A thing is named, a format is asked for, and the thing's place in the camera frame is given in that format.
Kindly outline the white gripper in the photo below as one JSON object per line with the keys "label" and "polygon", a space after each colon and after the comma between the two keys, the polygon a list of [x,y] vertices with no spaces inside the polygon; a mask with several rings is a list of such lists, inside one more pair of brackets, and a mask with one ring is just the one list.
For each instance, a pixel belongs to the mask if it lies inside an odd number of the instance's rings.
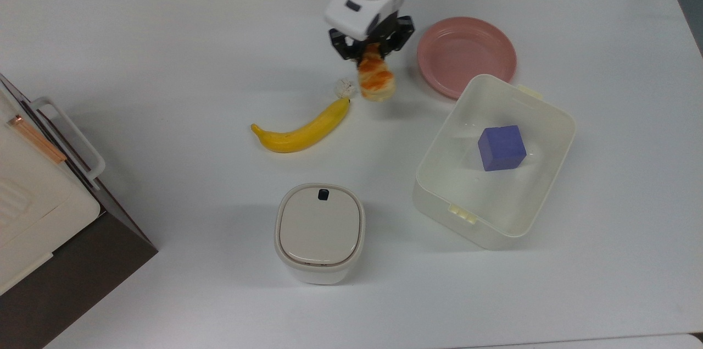
{"label": "white gripper", "polygon": [[412,16],[397,16],[403,0],[331,0],[324,12],[331,26],[328,35],[331,45],[344,60],[359,62],[366,48],[364,40],[378,26],[377,38],[382,57],[401,51],[415,33]]}

